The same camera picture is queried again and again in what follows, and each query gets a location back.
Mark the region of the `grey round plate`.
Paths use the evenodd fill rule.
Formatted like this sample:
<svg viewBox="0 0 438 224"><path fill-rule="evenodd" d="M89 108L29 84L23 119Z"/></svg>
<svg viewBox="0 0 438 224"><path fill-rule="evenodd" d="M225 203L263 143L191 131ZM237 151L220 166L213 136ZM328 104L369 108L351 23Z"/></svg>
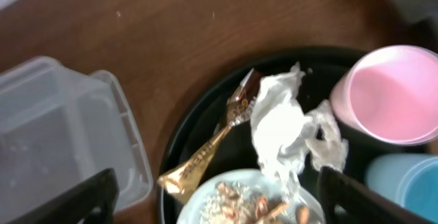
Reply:
<svg viewBox="0 0 438 224"><path fill-rule="evenodd" d="M177 219L177 224L325 222L320 203L296 175L267 176L257 169L238 169L207 180Z"/></svg>

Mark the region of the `small white tissue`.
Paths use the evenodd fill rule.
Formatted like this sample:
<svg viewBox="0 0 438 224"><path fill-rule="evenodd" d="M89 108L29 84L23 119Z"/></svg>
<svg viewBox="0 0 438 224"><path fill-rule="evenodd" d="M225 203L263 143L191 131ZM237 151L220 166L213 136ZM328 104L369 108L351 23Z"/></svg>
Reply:
<svg viewBox="0 0 438 224"><path fill-rule="evenodd" d="M342 138L337 121L333 116L328 100L307 113L311 118L312 135L306 139L306 145L311 152L311 164L316 171L323 166L343 172L348 156L349 144Z"/></svg>

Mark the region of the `gold snack wrapper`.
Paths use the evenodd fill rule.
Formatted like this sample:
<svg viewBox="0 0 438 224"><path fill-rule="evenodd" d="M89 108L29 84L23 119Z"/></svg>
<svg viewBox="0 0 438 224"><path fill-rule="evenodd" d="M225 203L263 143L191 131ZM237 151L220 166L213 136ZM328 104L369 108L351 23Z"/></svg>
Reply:
<svg viewBox="0 0 438 224"><path fill-rule="evenodd" d="M179 203L186 204L194 194L220 142L231 129L250 120L262 77L251 69L227 100L224 126L187 161L159 176L157 183Z"/></svg>

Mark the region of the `blue plastic cup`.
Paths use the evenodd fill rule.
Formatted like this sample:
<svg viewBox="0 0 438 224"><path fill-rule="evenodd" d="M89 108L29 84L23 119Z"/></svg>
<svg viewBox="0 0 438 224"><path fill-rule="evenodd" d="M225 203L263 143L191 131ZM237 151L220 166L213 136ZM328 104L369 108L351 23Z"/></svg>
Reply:
<svg viewBox="0 0 438 224"><path fill-rule="evenodd" d="M437 156L382 155L369 165L365 184L404 209L437 222Z"/></svg>

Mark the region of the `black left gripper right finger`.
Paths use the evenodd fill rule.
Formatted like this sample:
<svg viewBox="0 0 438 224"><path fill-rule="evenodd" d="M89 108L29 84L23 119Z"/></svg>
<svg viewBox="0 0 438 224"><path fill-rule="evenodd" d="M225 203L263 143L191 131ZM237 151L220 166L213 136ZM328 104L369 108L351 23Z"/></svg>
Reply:
<svg viewBox="0 0 438 224"><path fill-rule="evenodd" d="M431 224L429 220L401 208L331 167L324 166L319 172L318 195L328 224L339 223L336 206L362 223Z"/></svg>

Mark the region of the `peanut and rice scraps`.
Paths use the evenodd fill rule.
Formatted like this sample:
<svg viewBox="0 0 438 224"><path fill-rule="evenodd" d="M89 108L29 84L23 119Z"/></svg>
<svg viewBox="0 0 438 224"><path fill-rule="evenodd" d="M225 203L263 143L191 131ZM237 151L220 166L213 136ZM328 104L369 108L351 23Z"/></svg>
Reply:
<svg viewBox="0 0 438 224"><path fill-rule="evenodd" d="M245 184L219 181L203 184L192 223L309 223L311 208L272 182Z"/></svg>

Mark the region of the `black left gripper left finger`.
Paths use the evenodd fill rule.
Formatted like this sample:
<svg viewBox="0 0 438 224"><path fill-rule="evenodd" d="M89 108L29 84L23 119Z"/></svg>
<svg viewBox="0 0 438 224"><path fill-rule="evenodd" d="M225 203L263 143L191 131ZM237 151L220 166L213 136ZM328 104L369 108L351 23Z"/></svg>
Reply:
<svg viewBox="0 0 438 224"><path fill-rule="evenodd" d="M114 169L104 169L10 224L112 224L118 194Z"/></svg>

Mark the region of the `pink plastic cup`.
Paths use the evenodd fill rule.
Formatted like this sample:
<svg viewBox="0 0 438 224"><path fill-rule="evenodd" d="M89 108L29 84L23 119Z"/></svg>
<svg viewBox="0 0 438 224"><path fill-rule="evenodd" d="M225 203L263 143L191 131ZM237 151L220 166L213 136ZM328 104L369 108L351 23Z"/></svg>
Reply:
<svg viewBox="0 0 438 224"><path fill-rule="evenodd" d="M363 56L330 95L345 125L395 145L437 139L437 54L395 45Z"/></svg>

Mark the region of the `large white tissue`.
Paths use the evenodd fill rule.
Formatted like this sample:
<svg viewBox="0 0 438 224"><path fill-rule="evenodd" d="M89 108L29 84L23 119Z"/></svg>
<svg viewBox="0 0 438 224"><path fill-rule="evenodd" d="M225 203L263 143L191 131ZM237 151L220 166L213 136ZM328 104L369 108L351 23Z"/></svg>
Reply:
<svg viewBox="0 0 438 224"><path fill-rule="evenodd" d="M279 186L285 200L298 193L298 175L309 152L305 138L312 125L296 99L304 76L296 63L286 73L262 77L250 116L257 163L261 172Z"/></svg>

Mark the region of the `clear plastic waste bin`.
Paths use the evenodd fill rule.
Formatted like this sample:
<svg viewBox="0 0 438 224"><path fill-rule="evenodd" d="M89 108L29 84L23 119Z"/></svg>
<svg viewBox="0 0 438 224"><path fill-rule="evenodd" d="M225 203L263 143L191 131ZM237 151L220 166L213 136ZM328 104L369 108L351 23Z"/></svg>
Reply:
<svg viewBox="0 0 438 224"><path fill-rule="evenodd" d="M117 212L150 195L149 161L112 73L84 75L47 56L2 72L2 223L107 168L118 182Z"/></svg>

